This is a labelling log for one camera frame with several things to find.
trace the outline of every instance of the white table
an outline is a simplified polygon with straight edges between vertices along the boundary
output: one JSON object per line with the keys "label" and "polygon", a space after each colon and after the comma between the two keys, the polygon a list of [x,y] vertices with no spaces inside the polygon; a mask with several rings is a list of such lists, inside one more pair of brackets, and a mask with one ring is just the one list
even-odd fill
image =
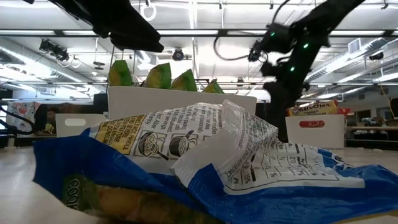
{"label": "white table", "polygon": [[[381,164],[398,172],[398,151],[344,149],[334,152],[352,165]],[[0,149],[0,223],[114,223],[65,207],[54,196],[32,182],[34,172],[35,159],[31,147]],[[356,223],[398,223],[398,218],[384,216]]]}

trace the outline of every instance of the bag of chips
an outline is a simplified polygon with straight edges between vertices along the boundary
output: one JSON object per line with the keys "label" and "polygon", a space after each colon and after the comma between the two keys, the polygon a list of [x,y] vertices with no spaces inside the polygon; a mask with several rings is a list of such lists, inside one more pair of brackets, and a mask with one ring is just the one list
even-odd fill
{"label": "bag of chips", "polygon": [[34,143],[34,181],[66,206],[139,223],[334,223],[398,209],[398,176],[278,140],[226,100]]}
{"label": "bag of chips", "polygon": [[182,73],[172,82],[172,90],[198,91],[192,69]]}
{"label": "bag of chips", "polygon": [[142,87],[169,89],[172,82],[172,71],[169,63],[156,65],[148,74]]}
{"label": "bag of chips", "polygon": [[116,60],[109,71],[110,86],[131,86],[130,69],[125,60]]}
{"label": "bag of chips", "polygon": [[329,102],[313,103],[303,107],[289,108],[289,116],[308,116],[308,115],[325,115],[325,114],[339,114],[337,101],[331,100]]}
{"label": "bag of chips", "polygon": [[210,82],[208,86],[202,91],[204,93],[221,93],[224,94],[224,91],[217,83],[217,79],[214,79]]}

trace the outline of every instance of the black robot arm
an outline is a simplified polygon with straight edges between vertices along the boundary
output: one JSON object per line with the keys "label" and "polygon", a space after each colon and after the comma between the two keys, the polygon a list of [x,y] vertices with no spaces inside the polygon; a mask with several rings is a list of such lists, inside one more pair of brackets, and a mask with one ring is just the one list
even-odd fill
{"label": "black robot arm", "polygon": [[265,53],[292,52],[288,60],[280,60],[277,65],[264,62],[261,67],[263,76],[276,77],[275,82],[265,83],[264,89],[271,96],[267,121],[279,128],[280,140],[287,140],[285,111],[302,96],[305,77],[320,48],[330,46],[330,32],[363,1],[325,1],[290,27],[278,23],[271,24],[263,40],[257,44],[256,50]]}

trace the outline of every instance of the white storage bin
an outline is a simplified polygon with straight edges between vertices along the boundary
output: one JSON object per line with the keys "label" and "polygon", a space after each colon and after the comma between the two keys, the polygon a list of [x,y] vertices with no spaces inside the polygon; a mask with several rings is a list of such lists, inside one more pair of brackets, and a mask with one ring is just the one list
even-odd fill
{"label": "white storage bin", "polygon": [[343,114],[286,117],[289,143],[305,144],[324,149],[345,146],[345,117]]}
{"label": "white storage bin", "polygon": [[229,100],[249,113],[256,113],[257,98],[193,91],[163,90],[133,86],[114,86],[108,90],[109,119],[180,108],[195,103],[222,104]]}

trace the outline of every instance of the red label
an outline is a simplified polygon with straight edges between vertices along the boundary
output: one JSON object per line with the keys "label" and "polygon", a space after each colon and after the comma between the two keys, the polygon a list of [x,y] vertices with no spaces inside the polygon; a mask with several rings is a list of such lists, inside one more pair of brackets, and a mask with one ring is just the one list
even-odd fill
{"label": "red label", "polygon": [[301,128],[323,128],[325,126],[324,121],[301,121]]}

